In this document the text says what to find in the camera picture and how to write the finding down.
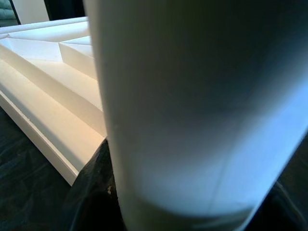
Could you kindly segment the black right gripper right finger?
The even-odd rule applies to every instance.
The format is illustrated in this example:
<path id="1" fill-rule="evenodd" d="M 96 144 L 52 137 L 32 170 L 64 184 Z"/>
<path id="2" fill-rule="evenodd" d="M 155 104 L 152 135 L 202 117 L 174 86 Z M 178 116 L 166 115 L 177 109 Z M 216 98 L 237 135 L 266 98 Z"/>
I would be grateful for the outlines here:
<path id="1" fill-rule="evenodd" d="M 247 225 L 249 231 L 306 231 L 308 185 L 277 181 Z"/>

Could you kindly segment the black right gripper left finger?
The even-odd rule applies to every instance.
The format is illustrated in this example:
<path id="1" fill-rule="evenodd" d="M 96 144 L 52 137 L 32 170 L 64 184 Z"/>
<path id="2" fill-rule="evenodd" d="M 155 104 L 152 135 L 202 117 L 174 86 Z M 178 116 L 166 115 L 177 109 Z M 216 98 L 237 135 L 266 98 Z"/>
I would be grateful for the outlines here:
<path id="1" fill-rule="evenodd" d="M 69 190 L 61 209 L 60 230 L 126 230 L 107 140 L 103 140 Z"/>

